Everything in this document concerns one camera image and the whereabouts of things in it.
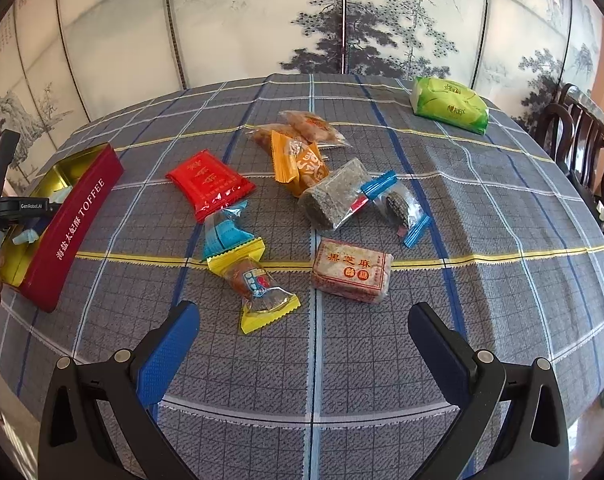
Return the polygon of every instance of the gray tablecloth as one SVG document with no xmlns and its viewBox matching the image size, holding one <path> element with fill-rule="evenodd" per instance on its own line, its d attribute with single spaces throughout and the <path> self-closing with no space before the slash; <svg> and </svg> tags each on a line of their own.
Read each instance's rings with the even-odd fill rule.
<svg viewBox="0 0 604 480">
<path fill-rule="evenodd" d="M 475 348 L 504 362 L 548 357 L 568 424 L 604 386 L 604 237 L 537 144 L 489 103 L 487 134 L 416 117 L 411 84 L 349 75 L 271 75 L 190 89 L 89 124 L 49 162 L 102 142 L 125 173 L 77 255 L 55 312 L 7 292 L 0 372 L 40 416 L 54 363 L 133 348 L 180 298 L 200 334 L 160 406 L 159 425 L 202 479 L 408 478 L 456 415 L 408 335 L 428 301 Z M 319 236 L 244 132 L 280 110 L 312 110 L 352 144 L 327 152 L 394 170 L 434 219 L 409 250 L 369 208 L 337 238 L 394 255 L 378 305 L 310 286 Z M 199 264 L 201 226 L 167 171 L 208 148 L 257 186 L 240 224 L 302 306 L 250 335 L 240 299 Z M 105 407 L 125 465 L 139 470 Z M 493 422 L 470 463 L 479 468 Z"/>
</svg>

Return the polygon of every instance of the clear plastic bag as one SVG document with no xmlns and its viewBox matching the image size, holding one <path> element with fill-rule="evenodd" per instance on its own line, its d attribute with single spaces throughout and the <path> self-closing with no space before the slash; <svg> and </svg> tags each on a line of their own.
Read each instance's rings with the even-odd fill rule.
<svg viewBox="0 0 604 480">
<path fill-rule="evenodd" d="M 322 238 L 311 284 L 343 298 L 380 303 L 388 296 L 392 263 L 392 254 Z"/>
<path fill-rule="evenodd" d="M 350 146 L 344 136 L 322 117 L 311 112 L 284 110 L 279 114 L 290 126 L 293 126 L 308 142 L 316 142 L 318 148 Z"/>
<path fill-rule="evenodd" d="M 318 184 L 304 190 L 298 205 L 319 231 L 334 231 L 368 203 L 361 190 L 371 179 L 357 158 L 331 172 Z"/>
<path fill-rule="evenodd" d="M 302 144 L 308 144 L 306 139 L 293 126 L 289 124 L 262 124 L 247 131 L 246 136 L 271 155 L 271 133 L 278 132 Z"/>
<path fill-rule="evenodd" d="M 393 171 L 364 185 L 363 192 L 373 201 L 387 223 L 397 230 L 406 247 L 412 248 L 418 243 L 431 223 L 431 217 L 407 187 L 397 181 Z"/>
<path fill-rule="evenodd" d="M 252 258 L 242 258 L 229 265 L 222 276 L 242 296 L 240 327 L 246 334 L 285 316 L 300 306 L 295 294 L 284 290 Z"/>
</svg>

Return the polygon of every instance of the small ziplock bag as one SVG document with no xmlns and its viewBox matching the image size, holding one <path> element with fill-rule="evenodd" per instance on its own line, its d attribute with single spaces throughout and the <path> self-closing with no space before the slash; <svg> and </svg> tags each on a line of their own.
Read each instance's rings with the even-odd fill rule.
<svg viewBox="0 0 604 480">
<path fill-rule="evenodd" d="M 418 243 L 431 224 L 431 217 L 407 187 L 397 181 L 393 171 L 367 182 L 362 186 L 362 191 L 372 200 L 386 222 L 396 229 L 402 243 L 409 249 Z"/>
</svg>

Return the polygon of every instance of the green tissue pack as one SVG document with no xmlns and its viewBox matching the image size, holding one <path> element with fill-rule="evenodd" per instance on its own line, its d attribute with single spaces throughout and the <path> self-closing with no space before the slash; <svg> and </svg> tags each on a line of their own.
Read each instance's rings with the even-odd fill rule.
<svg viewBox="0 0 604 480">
<path fill-rule="evenodd" d="M 470 88 L 437 77 L 416 77 L 411 104 L 415 115 L 483 135 L 489 122 L 486 103 Z"/>
</svg>

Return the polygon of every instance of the blue gripper pad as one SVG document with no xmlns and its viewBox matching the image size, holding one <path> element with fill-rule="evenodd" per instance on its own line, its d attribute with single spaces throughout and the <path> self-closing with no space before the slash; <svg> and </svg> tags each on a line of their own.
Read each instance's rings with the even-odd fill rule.
<svg viewBox="0 0 604 480">
<path fill-rule="evenodd" d="M 189 304 L 166 332 L 158 346 L 138 372 L 136 393 L 144 407 L 151 409 L 154 418 L 164 393 L 186 356 L 200 330 L 200 312 Z"/>
</svg>

